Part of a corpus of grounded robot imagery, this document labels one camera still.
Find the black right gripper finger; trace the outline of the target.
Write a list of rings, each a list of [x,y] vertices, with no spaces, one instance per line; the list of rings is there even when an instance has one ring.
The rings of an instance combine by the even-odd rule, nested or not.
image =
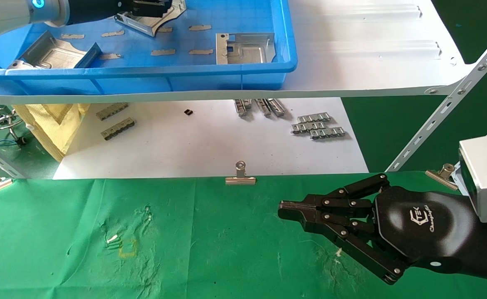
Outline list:
[[[385,174],[376,174],[326,195],[308,194],[300,202],[281,201],[278,216],[285,220],[301,221],[303,224],[329,220],[339,225],[347,225],[350,219],[366,218],[374,208],[368,197],[390,186]]]
[[[329,212],[302,212],[300,223],[304,231],[324,236],[386,284],[395,284],[405,273],[404,263],[369,244],[375,240],[371,225],[365,230],[361,221],[353,225],[350,218]]]

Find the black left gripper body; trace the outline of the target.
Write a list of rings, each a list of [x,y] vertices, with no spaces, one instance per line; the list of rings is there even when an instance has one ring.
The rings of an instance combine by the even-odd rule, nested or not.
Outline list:
[[[68,25],[99,21],[131,11],[132,0],[69,0]]]

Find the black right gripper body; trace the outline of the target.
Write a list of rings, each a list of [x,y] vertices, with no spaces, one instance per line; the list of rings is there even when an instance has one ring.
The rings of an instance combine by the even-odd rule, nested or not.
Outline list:
[[[468,199],[443,192],[393,186],[376,195],[380,238],[413,267],[441,274],[465,274],[465,245],[477,224]]]

